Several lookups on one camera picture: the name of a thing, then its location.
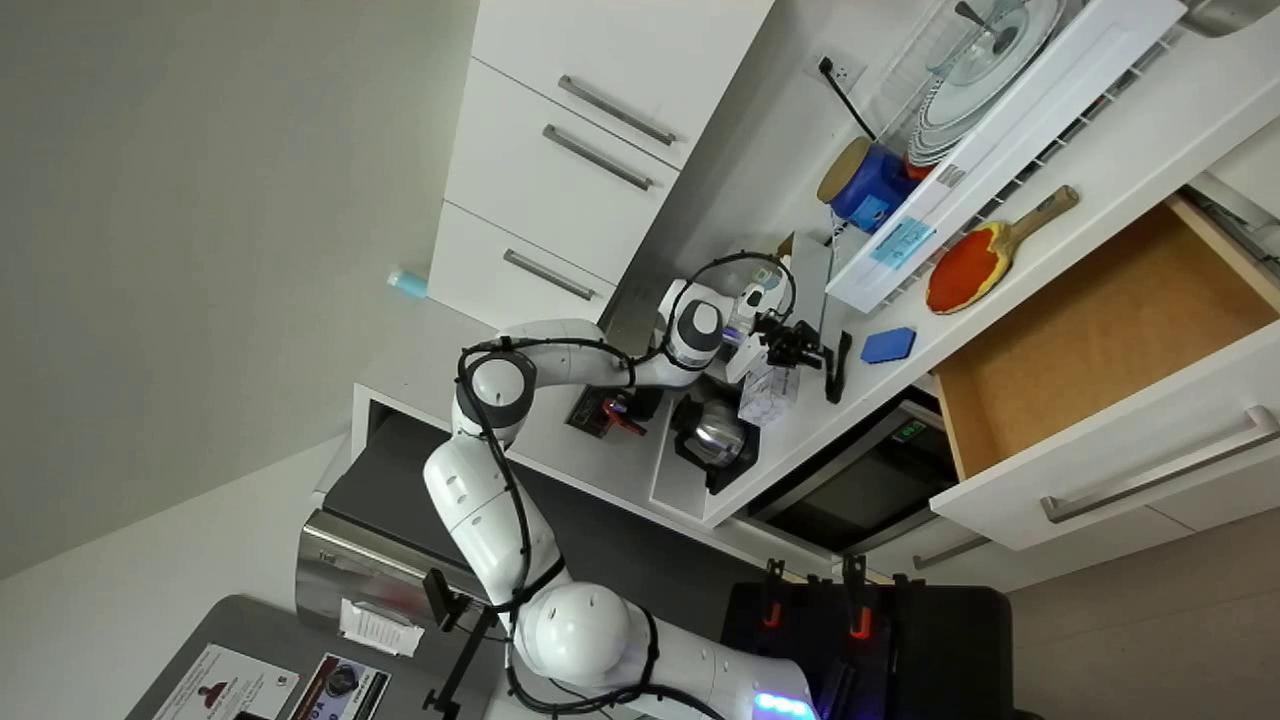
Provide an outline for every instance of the open drawer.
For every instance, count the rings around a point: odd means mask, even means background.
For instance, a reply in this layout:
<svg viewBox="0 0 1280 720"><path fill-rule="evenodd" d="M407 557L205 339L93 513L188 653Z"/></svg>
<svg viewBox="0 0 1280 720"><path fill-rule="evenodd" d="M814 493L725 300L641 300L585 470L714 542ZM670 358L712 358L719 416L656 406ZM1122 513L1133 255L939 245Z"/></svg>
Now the open drawer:
<svg viewBox="0 0 1280 720"><path fill-rule="evenodd" d="M1280 440L1280 283L1167 199L939 365L939 516L1035 548Z"/></svg>

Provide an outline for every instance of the shelf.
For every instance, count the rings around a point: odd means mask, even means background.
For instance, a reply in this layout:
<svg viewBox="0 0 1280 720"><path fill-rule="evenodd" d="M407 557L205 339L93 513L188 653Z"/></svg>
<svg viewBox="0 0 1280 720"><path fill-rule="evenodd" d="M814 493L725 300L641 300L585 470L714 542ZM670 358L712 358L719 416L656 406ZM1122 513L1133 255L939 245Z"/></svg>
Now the shelf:
<svg viewBox="0 0 1280 720"><path fill-rule="evenodd" d="M962 140L933 165L916 192L843 265L828 292L874 311L928 267L987 199L997 199L1077 115L1082 115L1182 17L1177 0L1082 4L1044 51L1020 67Z"/></svg>
<svg viewBox="0 0 1280 720"><path fill-rule="evenodd" d="M1275 315L1270 276L1190 205L1161 205L939 368L961 479Z"/></svg>

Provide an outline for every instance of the sink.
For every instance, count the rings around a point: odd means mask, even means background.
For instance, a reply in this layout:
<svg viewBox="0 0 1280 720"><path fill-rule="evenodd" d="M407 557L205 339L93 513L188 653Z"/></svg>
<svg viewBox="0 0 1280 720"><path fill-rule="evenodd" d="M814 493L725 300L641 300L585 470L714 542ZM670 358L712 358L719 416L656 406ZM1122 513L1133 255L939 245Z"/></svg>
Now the sink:
<svg viewBox="0 0 1280 720"><path fill-rule="evenodd" d="M1199 37L1233 37L1257 20L1263 20L1280 0L1182 0L1182 24Z"/></svg>

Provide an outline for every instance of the blue object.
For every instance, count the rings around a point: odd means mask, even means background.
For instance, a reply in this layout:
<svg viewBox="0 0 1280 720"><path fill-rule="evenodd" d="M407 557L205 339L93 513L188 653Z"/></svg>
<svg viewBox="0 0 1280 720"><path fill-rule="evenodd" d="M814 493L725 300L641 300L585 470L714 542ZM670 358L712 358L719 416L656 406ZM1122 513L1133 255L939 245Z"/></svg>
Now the blue object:
<svg viewBox="0 0 1280 720"><path fill-rule="evenodd" d="M753 720L814 720L814 713L802 700L757 691Z"/></svg>
<svg viewBox="0 0 1280 720"><path fill-rule="evenodd" d="M426 278L419 278L419 276L410 276L410 273L405 273L405 267L390 267L389 273L389 283L397 289L397 292L405 292L405 294L415 294L415 300L426 300L432 292L426 292Z"/></svg>
<svg viewBox="0 0 1280 720"><path fill-rule="evenodd" d="M874 236L874 226L912 194L907 165L889 146L870 143L863 165L850 171L833 211L850 226Z"/></svg>
<svg viewBox="0 0 1280 720"><path fill-rule="evenodd" d="M912 326L889 326L863 339L863 365L894 365L907 358L916 349Z"/></svg>
<svg viewBox="0 0 1280 720"><path fill-rule="evenodd" d="M928 240L928 225L920 225L916 215L901 220L880 249L870 252L874 265L884 267L905 267L916 249Z"/></svg>

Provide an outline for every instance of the metal handle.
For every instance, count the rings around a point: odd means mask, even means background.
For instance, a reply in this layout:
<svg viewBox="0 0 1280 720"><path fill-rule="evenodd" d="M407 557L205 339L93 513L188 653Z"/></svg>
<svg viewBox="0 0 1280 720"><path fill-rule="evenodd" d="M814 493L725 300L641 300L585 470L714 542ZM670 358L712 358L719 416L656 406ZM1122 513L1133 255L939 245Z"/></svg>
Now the metal handle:
<svg viewBox="0 0 1280 720"><path fill-rule="evenodd" d="M527 276L539 276L539 278L563 289L563 292L577 294L577 300L596 300L596 292L590 292L589 283L577 283L577 278L568 278L563 273L551 273L547 265L539 265L539 261L530 261L530 255L522 255L522 252L510 252L510 249L509 249L503 261L516 265L516 267L522 267Z"/></svg>
<svg viewBox="0 0 1280 720"><path fill-rule="evenodd" d="M1081 192L1071 183L1049 192L1026 215L1020 215L1008 230L1002 230L1002 252L1010 255L1026 236L1035 236L1044 225L1059 220L1063 211L1071 211L1081 205Z"/></svg>
<svg viewBox="0 0 1280 720"><path fill-rule="evenodd" d="M1077 516L1088 516L1088 513L1100 513L1107 502L1118 502L1122 494L1138 494L1138 493L1152 493L1161 482L1173 482L1204 464L1216 464L1216 459L1227 459L1227 456L1239 456L1263 440L1275 440L1280 436L1280 425L1268 406L1247 406L1245 410L1245 429L1210 440L1210 444L1199 444L1194 453L1188 456L1177 456L1177 459L1164 459L1138 477L1133 477L1126 482L1105 482L1105 486L1115 486L1115 493L1105 493L1105 494L1038 494L1038 507L1044 507L1044 521L1049 525L1068 525Z"/></svg>
<svg viewBox="0 0 1280 720"><path fill-rule="evenodd" d="M916 562L916 570L923 570L923 566L933 566L933 562L957 558L957 557L974 553L974 548L987 548L987 542L991 542L991 541L985 541L985 535L968 535L968 541L961 541L961 542L950 542L950 548L939 548L939 553L933 553L933 557L912 557L912 562Z"/></svg>
<svg viewBox="0 0 1280 720"><path fill-rule="evenodd" d="M635 131L642 131L642 134L652 134L652 140L658 140L658 143L676 143L676 131L668 131L668 126L658 126L658 125L626 113L618 98L604 97L600 88L590 88L590 83L585 83L585 81L577 81L577 74L558 74L558 88L563 88L568 97L600 106L604 115L632 125Z"/></svg>
<svg viewBox="0 0 1280 720"><path fill-rule="evenodd" d="M589 143L579 143L577 134L568 134L568 131L563 131L563 126L556 126L556 125L547 125L547 126L542 126L542 134L547 134L551 143L568 146L570 154L579 154L579 158L589 158L589 165L604 167L607 174L615 174L615 181L632 183L635 192L649 192L649 189L652 189L652 181L649 181L649 174L626 171L626 167L615 167L607 154L590 151Z"/></svg>

